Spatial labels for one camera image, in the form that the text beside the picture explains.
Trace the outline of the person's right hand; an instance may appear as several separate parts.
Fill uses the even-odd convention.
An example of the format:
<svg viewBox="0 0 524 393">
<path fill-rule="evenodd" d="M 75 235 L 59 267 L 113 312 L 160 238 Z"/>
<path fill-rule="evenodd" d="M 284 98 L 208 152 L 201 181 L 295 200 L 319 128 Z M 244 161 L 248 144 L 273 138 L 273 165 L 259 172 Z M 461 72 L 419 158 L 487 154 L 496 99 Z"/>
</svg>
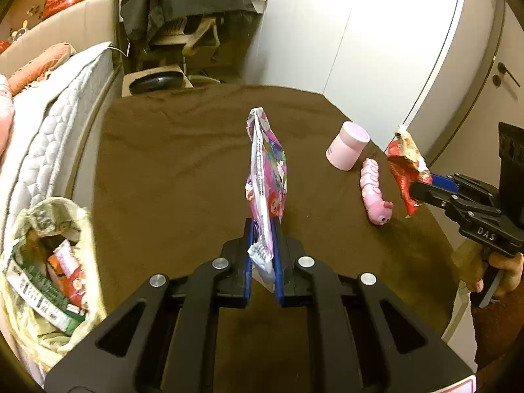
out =
<svg viewBox="0 0 524 393">
<path fill-rule="evenodd" d="M 464 281 L 472 293 L 483 291 L 482 279 L 489 265 L 502 270 L 504 278 L 494 293 L 495 299 L 500 299 L 519 286 L 523 273 L 523 254 L 517 253 L 513 258 L 508 258 L 492 252 L 485 261 L 482 250 L 482 245 L 466 239 L 452 254 L 452 261 L 457 267 L 459 279 Z"/>
</svg>

